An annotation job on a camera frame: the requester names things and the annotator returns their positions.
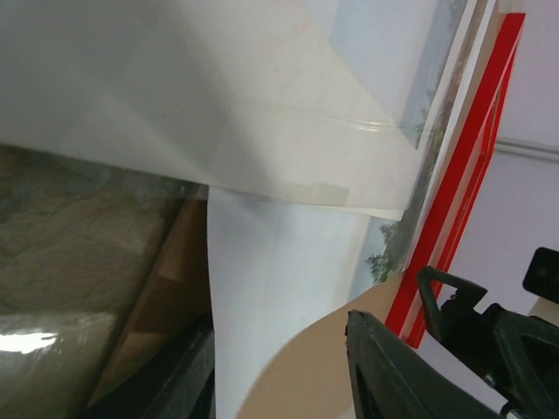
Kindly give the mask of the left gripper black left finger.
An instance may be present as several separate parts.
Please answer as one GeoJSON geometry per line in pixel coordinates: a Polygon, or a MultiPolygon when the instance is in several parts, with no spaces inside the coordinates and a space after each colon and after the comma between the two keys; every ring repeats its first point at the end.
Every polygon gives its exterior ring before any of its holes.
{"type": "Polygon", "coordinates": [[[86,419],[214,418],[215,333],[205,314],[80,416],[86,419]]]}

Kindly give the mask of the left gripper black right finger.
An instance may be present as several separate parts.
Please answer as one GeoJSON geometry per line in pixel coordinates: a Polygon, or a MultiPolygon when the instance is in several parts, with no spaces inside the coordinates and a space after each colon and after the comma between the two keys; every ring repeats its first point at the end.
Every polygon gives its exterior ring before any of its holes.
{"type": "Polygon", "coordinates": [[[346,325],[349,375],[357,418],[498,418],[404,344],[368,312],[346,325]]]}

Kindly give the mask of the red wooden picture frame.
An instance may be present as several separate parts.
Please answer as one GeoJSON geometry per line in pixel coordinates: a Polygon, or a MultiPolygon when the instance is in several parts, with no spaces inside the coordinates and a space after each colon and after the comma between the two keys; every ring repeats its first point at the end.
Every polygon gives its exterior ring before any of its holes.
{"type": "Polygon", "coordinates": [[[499,13],[496,36],[487,59],[466,97],[467,116],[458,124],[459,137],[443,164],[442,179],[404,273],[385,325],[405,343],[418,348],[426,325],[416,275],[426,265],[451,267],[475,200],[493,156],[500,118],[522,28],[524,12],[499,13]]]}

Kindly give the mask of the landscape photo with white mat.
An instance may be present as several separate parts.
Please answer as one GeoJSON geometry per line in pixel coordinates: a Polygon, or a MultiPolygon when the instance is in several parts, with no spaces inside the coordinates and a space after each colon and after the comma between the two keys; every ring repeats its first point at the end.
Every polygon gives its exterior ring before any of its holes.
{"type": "Polygon", "coordinates": [[[297,334],[399,268],[490,1],[248,1],[219,64],[231,111],[208,198],[216,413],[297,334]]]}

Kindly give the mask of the white passe-partout mat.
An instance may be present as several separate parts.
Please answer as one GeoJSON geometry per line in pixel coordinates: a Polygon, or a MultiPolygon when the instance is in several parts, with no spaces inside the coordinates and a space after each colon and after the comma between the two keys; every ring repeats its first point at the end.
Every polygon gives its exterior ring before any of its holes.
{"type": "Polygon", "coordinates": [[[1,139],[404,212],[471,1],[4,1],[1,139]]]}

